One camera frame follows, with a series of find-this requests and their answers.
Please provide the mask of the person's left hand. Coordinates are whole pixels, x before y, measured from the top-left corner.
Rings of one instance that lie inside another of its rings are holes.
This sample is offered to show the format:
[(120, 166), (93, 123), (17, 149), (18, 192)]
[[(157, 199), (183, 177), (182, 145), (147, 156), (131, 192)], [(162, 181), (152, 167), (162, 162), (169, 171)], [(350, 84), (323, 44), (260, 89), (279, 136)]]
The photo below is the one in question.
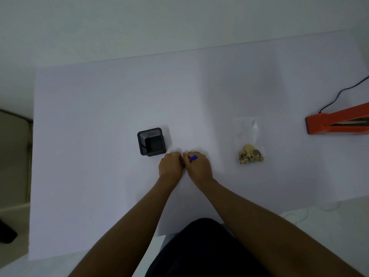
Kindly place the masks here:
[(165, 154), (158, 167), (159, 178), (172, 185), (177, 185), (183, 175), (183, 170), (176, 169), (176, 153), (180, 152), (175, 151)]

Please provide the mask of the person's right hand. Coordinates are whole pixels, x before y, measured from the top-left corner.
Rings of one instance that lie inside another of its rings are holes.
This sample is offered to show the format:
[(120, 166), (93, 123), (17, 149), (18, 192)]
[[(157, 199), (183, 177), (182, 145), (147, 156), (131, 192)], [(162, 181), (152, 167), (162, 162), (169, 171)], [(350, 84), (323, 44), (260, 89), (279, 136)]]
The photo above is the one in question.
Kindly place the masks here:
[(197, 160), (191, 162), (189, 167), (186, 168), (192, 182), (196, 186), (199, 186), (213, 180), (213, 172), (207, 156), (197, 151), (187, 153), (189, 156), (197, 155), (198, 157)]

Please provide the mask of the person's left forearm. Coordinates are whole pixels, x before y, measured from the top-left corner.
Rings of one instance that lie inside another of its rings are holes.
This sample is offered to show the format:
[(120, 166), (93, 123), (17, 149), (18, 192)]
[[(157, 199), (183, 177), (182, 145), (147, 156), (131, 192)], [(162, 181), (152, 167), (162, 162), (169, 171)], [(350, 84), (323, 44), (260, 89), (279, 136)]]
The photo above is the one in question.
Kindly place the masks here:
[(160, 176), (151, 190), (88, 251), (68, 277), (132, 277), (181, 176)]

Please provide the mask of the person's right forearm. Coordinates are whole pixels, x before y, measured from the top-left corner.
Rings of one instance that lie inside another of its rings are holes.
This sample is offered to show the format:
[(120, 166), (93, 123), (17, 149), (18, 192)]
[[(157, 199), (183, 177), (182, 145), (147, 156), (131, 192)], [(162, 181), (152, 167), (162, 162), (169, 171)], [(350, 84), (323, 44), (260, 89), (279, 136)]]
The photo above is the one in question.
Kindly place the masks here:
[(213, 178), (193, 182), (234, 236), (273, 277), (364, 277), (292, 223)]

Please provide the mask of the black mesh pen holder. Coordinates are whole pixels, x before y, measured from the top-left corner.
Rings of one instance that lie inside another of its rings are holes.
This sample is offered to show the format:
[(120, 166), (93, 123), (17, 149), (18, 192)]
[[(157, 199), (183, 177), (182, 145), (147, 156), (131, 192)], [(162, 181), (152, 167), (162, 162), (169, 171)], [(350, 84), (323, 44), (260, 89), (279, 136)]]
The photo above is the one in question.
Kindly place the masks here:
[(162, 129), (157, 127), (137, 133), (140, 154), (153, 157), (167, 152)]

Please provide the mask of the pile of wooden pieces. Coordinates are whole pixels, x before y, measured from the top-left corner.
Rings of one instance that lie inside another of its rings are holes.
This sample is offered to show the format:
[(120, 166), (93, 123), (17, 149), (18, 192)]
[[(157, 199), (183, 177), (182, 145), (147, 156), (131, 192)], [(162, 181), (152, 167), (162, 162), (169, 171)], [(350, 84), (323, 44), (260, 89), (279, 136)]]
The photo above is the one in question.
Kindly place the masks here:
[(249, 164), (254, 162), (263, 162), (264, 155), (256, 149), (252, 144), (246, 144), (238, 153), (239, 164)]

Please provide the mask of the clear plastic bag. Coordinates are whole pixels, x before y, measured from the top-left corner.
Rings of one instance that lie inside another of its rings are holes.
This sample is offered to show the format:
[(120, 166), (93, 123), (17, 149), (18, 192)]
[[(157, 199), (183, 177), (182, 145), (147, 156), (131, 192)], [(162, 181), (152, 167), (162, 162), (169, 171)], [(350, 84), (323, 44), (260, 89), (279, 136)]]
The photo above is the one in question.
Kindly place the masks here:
[(263, 136), (264, 125), (262, 118), (256, 116), (236, 117), (233, 118), (232, 123), (233, 123), (234, 150), (237, 156), (238, 163), (239, 163), (238, 153), (246, 144), (252, 144), (265, 157), (265, 144), (264, 144), (265, 142)]

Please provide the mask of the person's dark clothing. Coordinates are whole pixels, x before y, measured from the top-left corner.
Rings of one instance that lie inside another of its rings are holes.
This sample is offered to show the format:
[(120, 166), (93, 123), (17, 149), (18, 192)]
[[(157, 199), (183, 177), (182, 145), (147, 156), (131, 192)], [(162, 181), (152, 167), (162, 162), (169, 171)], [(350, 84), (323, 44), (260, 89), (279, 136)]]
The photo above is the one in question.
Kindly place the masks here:
[(210, 218), (165, 237), (145, 277), (271, 277), (224, 225)]

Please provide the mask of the red bag sealer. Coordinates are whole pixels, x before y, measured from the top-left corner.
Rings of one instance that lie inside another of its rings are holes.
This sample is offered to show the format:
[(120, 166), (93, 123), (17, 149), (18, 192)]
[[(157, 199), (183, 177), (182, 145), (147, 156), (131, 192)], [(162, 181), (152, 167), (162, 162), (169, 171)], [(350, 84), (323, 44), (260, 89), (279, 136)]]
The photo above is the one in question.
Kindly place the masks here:
[(369, 102), (333, 113), (318, 113), (305, 118), (309, 135), (369, 134)]

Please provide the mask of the beige cabinet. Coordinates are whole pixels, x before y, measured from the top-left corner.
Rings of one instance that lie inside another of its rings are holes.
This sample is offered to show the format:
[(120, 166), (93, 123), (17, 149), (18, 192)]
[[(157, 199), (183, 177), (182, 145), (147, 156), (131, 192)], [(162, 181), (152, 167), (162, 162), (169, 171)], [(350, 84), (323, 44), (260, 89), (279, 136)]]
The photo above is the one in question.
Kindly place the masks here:
[(0, 110), (0, 210), (31, 197), (33, 122)]

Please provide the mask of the black object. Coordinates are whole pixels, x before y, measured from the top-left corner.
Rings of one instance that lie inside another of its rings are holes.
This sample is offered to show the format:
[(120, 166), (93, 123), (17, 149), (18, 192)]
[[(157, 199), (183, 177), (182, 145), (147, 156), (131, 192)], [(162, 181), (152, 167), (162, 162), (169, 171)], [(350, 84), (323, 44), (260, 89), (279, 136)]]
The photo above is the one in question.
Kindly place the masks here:
[(0, 243), (10, 244), (18, 236), (18, 233), (0, 219)]

